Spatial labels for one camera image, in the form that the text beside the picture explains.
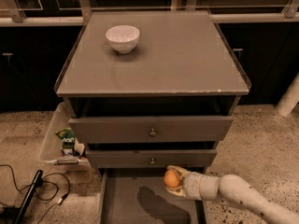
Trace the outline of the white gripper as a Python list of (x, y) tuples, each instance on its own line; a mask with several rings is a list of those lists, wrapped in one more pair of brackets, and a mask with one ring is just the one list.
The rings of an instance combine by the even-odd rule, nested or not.
[(183, 187), (165, 187), (169, 193), (179, 197), (188, 197), (192, 200), (217, 200), (220, 183), (220, 179), (218, 177), (190, 172), (182, 167), (174, 165), (169, 165), (167, 170), (174, 171), (178, 175), (179, 180), (184, 178)]

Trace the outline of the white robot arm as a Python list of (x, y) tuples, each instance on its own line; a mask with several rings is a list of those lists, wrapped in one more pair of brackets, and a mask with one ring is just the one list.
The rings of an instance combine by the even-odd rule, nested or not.
[(190, 200), (210, 201), (246, 209), (267, 224), (299, 224), (299, 214), (269, 201), (238, 175), (203, 175), (170, 165), (164, 174), (165, 189)]

